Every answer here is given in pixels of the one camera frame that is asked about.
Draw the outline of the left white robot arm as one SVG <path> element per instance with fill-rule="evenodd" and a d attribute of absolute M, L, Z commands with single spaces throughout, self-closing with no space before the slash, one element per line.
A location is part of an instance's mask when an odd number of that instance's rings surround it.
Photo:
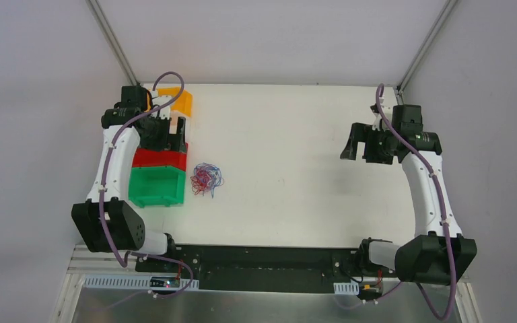
<path fill-rule="evenodd" d="M 179 87 L 127 85 L 101 117 L 102 152 L 94 184 L 71 210 L 90 252 L 153 254 L 162 272 L 177 267 L 170 235 L 147 228 L 137 209 L 183 203 L 191 100 Z"/>

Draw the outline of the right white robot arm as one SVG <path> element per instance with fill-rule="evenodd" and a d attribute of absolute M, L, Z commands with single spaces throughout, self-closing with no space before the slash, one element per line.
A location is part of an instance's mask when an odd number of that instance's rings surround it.
<path fill-rule="evenodd" d="M 388 268 L 403 282 L 450 285 L 463 276 L 476 257 L 477 244 L 463 236 L 451 209 L 443 179 L 440 138 L 424 131 L 418 105 L 382 109 L 372 105 L 370 109 L 376 117 L 374 123 L 352 124 L 340 158 L 355 160 L 358 145 L 364 143 L 362 157 L 366 162 L 400 163 L 409 183 L 415 236 L 402 246 L 364 239 L 353 263 L 365 276 Z"/>

